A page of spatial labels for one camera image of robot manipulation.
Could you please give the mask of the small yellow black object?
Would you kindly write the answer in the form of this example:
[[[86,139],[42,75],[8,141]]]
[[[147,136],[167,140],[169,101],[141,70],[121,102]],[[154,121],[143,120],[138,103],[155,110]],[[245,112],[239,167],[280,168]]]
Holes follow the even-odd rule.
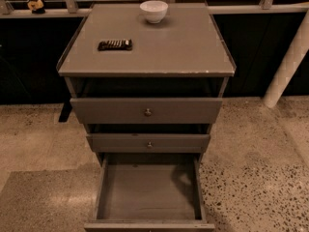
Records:
[[[30,0],[27,3],[28,9],[33,13],[33,14],[44,14],[45,9],[44,9],[44,4],[42,0]]]

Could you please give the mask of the white diagonal pillar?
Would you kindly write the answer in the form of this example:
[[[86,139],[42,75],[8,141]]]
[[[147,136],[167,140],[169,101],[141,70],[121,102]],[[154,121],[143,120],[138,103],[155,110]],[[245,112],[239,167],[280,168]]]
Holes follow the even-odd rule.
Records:
[[[309,11],[300,23],[281,64],[271,80],[263,97],[268,108],[277,105],[296,70],[309,50]]]

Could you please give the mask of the dark snack bar packet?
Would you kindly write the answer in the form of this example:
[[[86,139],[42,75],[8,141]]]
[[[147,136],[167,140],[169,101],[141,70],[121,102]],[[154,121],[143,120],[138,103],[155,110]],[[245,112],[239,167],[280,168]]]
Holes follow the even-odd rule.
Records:
[[[132,39],[106,40],[98,44],[98,51],[132,50]]]

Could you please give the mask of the grey top drawer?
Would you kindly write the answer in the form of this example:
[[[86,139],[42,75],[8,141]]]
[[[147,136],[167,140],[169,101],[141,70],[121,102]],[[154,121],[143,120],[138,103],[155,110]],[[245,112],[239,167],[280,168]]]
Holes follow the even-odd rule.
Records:
[[[81,124],[213,124],[220,98],[77,98],[70,103]],[[150,117],[144,115],[149,108]]]

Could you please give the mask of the brass middle drawer knob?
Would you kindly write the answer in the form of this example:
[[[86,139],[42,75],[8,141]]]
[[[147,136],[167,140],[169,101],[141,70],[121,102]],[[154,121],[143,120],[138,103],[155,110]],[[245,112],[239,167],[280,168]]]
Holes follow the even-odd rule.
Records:
[[[153,143],[152,142],[148,142],[147,143],[147,148],[148,149],[152,149],[153,148]]]

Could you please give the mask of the brass top drawer knob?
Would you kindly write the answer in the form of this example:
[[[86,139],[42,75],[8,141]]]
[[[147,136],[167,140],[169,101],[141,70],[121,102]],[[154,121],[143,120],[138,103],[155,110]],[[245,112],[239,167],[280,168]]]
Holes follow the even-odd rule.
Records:
[[[152,114],[153,114],[153,113],[152,113],[152,111],[151,111],[149,108],[147,108],[147,109],[144,111],[144,115],[145,115],[146,117],[150,117]]]

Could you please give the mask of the grey drawer cabinet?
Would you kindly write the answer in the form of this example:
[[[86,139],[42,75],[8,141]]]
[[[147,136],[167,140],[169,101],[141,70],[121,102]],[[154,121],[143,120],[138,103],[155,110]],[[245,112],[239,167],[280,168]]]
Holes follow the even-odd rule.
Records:
[[[98,51],[132,39],[132,50]],[[135,4],[97,4],[59,73],[71,99],[220,98],[236,67],[203,3],[176,3],[151,24]],[[82,124],[91,133],[208,134],[213,124]]]

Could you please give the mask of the brass drawer knob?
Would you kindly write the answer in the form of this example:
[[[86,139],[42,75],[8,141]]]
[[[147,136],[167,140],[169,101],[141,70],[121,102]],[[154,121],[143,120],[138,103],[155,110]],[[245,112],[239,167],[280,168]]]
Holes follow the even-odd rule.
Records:
[[[153,143],[152,142],[148,142],[147,143],[147,148],[148,149],[152,149],[153,148]]]
[[[144,111],[144,115],[145,115],[146,117],[150,117],[152,114],[153,114],[153,113],[152,113],[152,111],[151,111],[149,108],[147,108],[147,109]]]

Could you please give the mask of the grey drawer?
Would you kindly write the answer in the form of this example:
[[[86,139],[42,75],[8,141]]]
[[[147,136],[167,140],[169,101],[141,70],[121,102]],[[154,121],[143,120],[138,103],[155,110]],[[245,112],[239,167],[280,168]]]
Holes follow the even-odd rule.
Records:
[[[81,124],[213,124],[220,98],[77,98],[70,103]],[[150,117],[144,115],[149,108]]]
[[[86,138],[96,153],[203,153],[211,139],[208,134],[160,133],[91,133]]]
[[[214,232],[194,154],[107,154],[86,232]]]

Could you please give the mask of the white ceramic bowl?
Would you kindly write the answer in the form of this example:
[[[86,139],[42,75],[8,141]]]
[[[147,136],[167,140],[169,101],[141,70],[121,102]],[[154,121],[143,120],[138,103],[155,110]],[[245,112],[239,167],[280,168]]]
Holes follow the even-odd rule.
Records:
[[[168,4],[158,0],[146,1],[140,4],[140,10],[149,23],[159,23],[167,14]]]

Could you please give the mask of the grey middle drawer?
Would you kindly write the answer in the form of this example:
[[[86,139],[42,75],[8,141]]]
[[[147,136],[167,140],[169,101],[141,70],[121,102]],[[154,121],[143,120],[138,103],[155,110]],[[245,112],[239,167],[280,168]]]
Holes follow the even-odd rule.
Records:
[[[160,133],[91,133],[86,138],[96,153],[203,153],[211,139],[208,134]]]

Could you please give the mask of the grey bottom drawer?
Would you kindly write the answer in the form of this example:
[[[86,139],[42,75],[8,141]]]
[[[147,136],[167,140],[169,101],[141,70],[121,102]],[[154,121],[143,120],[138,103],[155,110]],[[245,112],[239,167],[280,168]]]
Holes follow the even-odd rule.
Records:
[[[107,154],[86,232],[214,232],[194,154]]]

